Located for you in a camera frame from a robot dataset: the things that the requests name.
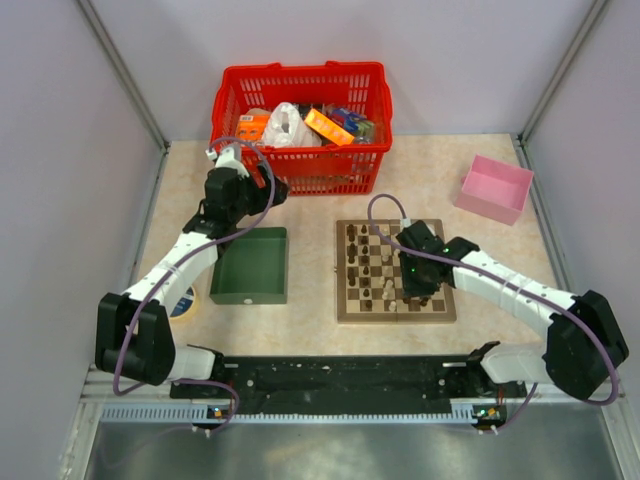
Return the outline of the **wooden chess board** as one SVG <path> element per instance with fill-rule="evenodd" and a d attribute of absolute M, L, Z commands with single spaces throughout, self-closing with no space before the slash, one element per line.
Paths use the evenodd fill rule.
<path fill-rule="evenodd" d="M 347 235 L 347 226 L 356 235 Z M 361 235 L 362 225 L 368 235 Z M 369 222 L 335 224 L 337 321 L 342 324 L 448 324 L 457 319 L 453 290 L 442 285 L 430 298 L 404 298 L 399 251 Z"/>

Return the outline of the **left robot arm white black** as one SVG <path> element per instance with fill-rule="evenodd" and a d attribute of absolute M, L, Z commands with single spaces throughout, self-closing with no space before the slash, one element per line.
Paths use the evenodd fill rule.
<path fill-rule="evenodd" d="M 227 374 L 215 365 L 215 353 L 177 346 L 169 316 L 200 274 L 242 236 L 240 220 L 251 216 L 260 222 L 271 207 L 285 201 L 286 184 L 266 163 L 258 170 L 263 186 L 237 162 L 213 168 L 204 199 L 165 257 L 124 292 L 100 300 L 95 342 L 99 370 L 154 386 L 189 379 L 209 397 L 224 390 Z"/>

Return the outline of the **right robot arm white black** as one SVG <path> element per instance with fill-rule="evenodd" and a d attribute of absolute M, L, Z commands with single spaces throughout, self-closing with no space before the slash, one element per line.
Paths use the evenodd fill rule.
<path fill-rule="evenodd" d="M 469 388 L 487 396 L 515 381 L 550 384 L 593 403 L 594 394 L 628 358 L 629 349 L 609 301 L 589 290 L 558 290 L 515 272 L 476 244 L 443 241 L 422 220 L 404 219 L 396 237 L 406 284 L 475 294 L 523 322 L 539 337 L 529 344 L 489 342 L 467 370 Z"/>

